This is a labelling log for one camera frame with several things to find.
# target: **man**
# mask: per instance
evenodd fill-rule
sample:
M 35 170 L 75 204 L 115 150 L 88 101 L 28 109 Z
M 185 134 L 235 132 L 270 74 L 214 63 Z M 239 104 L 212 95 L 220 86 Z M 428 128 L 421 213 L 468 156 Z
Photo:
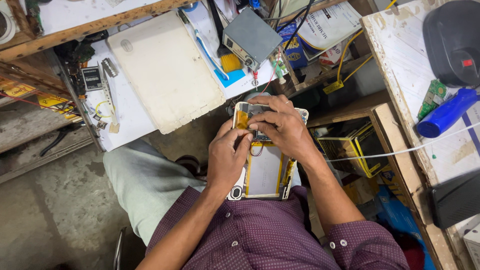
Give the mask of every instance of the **man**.
M 105 154 L 120 205 L 148 245 L 137 269 L 408 269 L 391 234 L 365 221 L 340 187 L 292 102 L 283 95 L 248 102 L 275 111 L 248 125 L 304 167 L 333 258 L 305 229 L 306 190 L 296 181 L 287 201 L 225 201 L 252 140 L 229 120 L 209 146 L 206 184 L 141 140 Z

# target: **grey metal box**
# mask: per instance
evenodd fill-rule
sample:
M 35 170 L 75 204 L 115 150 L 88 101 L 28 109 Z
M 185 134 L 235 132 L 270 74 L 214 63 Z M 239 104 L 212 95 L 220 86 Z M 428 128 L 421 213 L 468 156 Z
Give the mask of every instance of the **grey metal box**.
M 282 42 L 282 37 L 247 8 L 223 30 L 222 42 L 255 72 Z

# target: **switch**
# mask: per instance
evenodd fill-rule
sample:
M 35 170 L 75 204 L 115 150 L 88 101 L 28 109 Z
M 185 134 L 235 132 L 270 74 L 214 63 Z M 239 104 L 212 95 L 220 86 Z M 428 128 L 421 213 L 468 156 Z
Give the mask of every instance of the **switch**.
M 471 65 L 473 65 L 472 59 L 463 60 L 463 66 L 464 66 L 464 67 L 469 67 L 469 66 L 471 66 Z

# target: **shirt cuff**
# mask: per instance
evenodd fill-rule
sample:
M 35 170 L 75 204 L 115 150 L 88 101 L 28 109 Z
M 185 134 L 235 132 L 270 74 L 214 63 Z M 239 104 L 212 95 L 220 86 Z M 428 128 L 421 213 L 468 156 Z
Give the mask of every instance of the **shirt cuff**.
M 407 260 L 392 235 L 372 221 L 354 221 L 334 225 L 328 244 L 337 264 L 343 269 L 385 262 L 393 268 L 408 268 Z

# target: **green circuit board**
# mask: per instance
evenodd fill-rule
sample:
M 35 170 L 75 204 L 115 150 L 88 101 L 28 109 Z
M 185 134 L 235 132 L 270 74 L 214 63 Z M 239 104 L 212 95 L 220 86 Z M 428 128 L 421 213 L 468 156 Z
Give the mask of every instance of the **green circuit board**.
M 432 110 L 436 109 L 440 104 L 442 104 L 446 93 L 447 87 L 442 84 L 440 80 L 432 80 L 417 115 L 418 120 L 421 121 Z

